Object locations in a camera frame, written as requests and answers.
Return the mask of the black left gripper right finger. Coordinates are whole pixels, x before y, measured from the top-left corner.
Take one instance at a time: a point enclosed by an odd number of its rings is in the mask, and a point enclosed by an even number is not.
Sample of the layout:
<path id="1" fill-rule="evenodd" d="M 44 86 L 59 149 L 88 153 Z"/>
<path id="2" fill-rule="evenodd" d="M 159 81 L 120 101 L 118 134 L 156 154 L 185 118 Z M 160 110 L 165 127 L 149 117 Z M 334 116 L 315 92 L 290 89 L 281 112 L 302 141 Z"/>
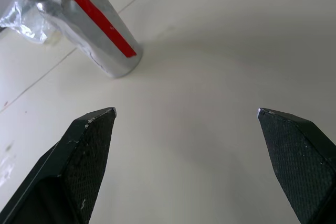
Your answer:
<path id="1" fill-rule="evenodd" d="M 301 224 L 336 224 L 336 145 L 311 121 L 258 110 L 274 173 Z"/>

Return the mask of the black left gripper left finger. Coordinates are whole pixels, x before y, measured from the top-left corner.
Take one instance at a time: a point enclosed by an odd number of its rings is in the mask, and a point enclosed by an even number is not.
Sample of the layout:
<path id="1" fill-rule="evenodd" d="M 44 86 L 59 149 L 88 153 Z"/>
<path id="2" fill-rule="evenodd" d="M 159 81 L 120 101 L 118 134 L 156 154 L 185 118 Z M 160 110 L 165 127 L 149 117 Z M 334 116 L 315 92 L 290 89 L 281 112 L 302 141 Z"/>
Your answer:
<path id="1" fill-rule="evenodd" d="M 116 116 L 110 107 L 75 119 L 0 212 L 0 224 L 88 224 Z"/>

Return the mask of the silver bottle with red stripe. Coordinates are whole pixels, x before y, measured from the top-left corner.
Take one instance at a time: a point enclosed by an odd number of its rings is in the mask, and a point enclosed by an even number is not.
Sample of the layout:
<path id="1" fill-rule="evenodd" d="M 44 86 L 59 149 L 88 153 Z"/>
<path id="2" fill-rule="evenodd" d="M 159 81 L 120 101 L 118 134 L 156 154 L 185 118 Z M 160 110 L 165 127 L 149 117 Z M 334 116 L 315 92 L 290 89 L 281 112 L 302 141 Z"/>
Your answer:
<path id="1" fill-rule="evenodd" d="M 142 46 L 109 0 L 44 0 L 37 8 L 108 76 L 126 76 L 140 63 Z"/>

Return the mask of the clear plastic wrap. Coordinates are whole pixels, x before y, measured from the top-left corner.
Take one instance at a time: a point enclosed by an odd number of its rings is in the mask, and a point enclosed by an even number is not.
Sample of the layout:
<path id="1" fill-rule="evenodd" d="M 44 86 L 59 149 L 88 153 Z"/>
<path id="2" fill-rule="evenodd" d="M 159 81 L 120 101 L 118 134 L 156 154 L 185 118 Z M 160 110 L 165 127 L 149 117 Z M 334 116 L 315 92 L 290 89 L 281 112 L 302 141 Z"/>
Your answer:
<path id="1" fill-rule="evenodd" d="M 29 42 L 54 45 L 62 35 L 28 0 L 12 0 L 0 18 L 0 27 L 10 28 Z"/>

